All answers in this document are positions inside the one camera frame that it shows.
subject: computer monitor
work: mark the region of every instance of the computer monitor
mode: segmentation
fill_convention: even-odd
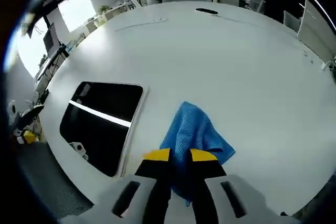
[[[61,44],[58,40],[54,23],[52,23],[48,28],[48,31],[43,38],[43,42],[46,46],[48,57],[51,57],[60,47]]]

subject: blue cloth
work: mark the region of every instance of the blue cloth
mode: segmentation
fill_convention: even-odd
[[[183,174],[189,149],[208,151],[217,157],[221,165],[235,153],[235,150],[215,131],[209,117],[199,107],[188,102],[183,102],[175,114],[160,146],[160,149],[164,148],[172,149],[173,163],[180,176],[179,181],[184,181]],[[178,182],[173,185],[174,191],[188,200],[183,188],[184,186],[180,186]]]

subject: potted plant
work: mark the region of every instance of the potted plant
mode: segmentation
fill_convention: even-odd
[[[106,11],[108,11],[109,9],[110,9],[109,6],[107,6],[107,5],[102,5],[102,6],[99,8],[98,13],[99,13],[99,15],[102,15],[102,14],[104,14]]]

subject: blue microfiber towel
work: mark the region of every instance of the blue microfiber towel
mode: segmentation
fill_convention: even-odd
[[[188,184],[184,178],[187,152],[191,148],[214,154],[223,165],[235,150],[215,131],[209,117],[197,106],[183,102],[164,138],[160,149],[170,148],[173,163],[177,170],[177,179],[173,190],[186,200]]]

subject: round table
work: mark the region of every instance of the round table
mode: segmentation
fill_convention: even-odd
[[[294,31],[259,13],[218,3],[151,5],[114,17],[65,60],[50,83],[41,123],[64,172],[96,203],[115,179],[61,137],[68,101],[82,81],[147,86],[125,174],[159,148],[188,101],[236,150],[223,165],[226,173],[245,179],[276,213],[293,214],[336,165],[336,86],[321,63]]]

